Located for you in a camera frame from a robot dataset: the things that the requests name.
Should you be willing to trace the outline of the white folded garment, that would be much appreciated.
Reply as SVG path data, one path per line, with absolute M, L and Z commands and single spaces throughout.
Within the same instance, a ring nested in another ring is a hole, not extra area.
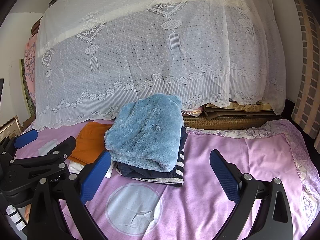
M 108 171 L 106 172 L 105 174 L 105 178 L 111 178 L 112 176 L 112 170 L 115 166 L 115 162 L 114 161 L 111 161 L 111 165 L 110 167 L 108 168 Z M 84 168 L 84 165 L 80 164 L 80 163 L 77 163 L 75 161 L 70 161 L 69 164 L 68 164 L 68 169 L 69 169 L 69 172 L 70 173 L 76 173 L 76 174 L 79 174 L 80 171 Z

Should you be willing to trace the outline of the pink purple floral bedspread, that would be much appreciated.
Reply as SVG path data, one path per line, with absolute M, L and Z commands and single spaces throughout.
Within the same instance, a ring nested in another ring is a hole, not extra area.
M 319 175 L 300 131 L 287 120 L 243 131 L 188 129 L 182 187 L 113 171 L 86 206 L 109 239 L 212 239 L 234 207 L 209 164 L 214 149 L 257 180 L 280 178 L 293 236 L 306 233 L 319 213 Z

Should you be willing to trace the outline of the white lace cover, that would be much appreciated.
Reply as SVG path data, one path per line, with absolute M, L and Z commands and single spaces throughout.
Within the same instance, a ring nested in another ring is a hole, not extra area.
M 181 109 L 268 103 L 286 70 L 272 0 L 57 0 L 36 41 L 35 128 L 116 117 L 175 94 Z

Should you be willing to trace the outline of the navy striped folded garment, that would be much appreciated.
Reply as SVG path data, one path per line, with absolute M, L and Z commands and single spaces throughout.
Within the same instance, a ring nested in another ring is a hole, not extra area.
M 181 128 L 181 139 L 177 163 L 170 172 L 158 172 L 117 163 L 116 171 L 123 177 L 138 181 L 182 187 L 184 183 L 184 145 L 188 137 L 185 127 Z

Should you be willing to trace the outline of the brown checked curtain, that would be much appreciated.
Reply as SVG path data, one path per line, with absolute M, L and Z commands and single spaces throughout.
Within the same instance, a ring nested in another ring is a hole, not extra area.
M 302 75 L 292 120 L 316 139 L 319 134 L 319 23 L 304 0 L 294 0 L 302 34 Z

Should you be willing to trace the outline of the woven straw mat stack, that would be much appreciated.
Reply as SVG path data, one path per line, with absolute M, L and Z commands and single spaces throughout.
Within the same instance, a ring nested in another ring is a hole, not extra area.
M 268 103 L 240 105 L 231 102 L 227 107 L 217 107 L 208 103 L 193 111 L 184 111 L 186 127 L 198 129 L 236 130 L 257 128 L 268 121 L 278 120 Z

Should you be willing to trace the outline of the orange folded garment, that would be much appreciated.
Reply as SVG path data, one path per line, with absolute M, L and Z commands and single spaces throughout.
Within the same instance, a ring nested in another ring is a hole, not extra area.
M 87 123 L 76 137 L 76 147 L 68 159 L 81 165 L 94 163 L 106 150 L 104 135 L 111 127 L 111 124 Z

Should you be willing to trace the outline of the blue fleece baby garment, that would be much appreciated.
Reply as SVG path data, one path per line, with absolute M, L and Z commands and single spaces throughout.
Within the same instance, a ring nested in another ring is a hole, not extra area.
M 105 148 L 113 161 L 170 172 L 176 165 L 184 126 L 179 96 L 154 94 L 127 103 L 105 132 Z

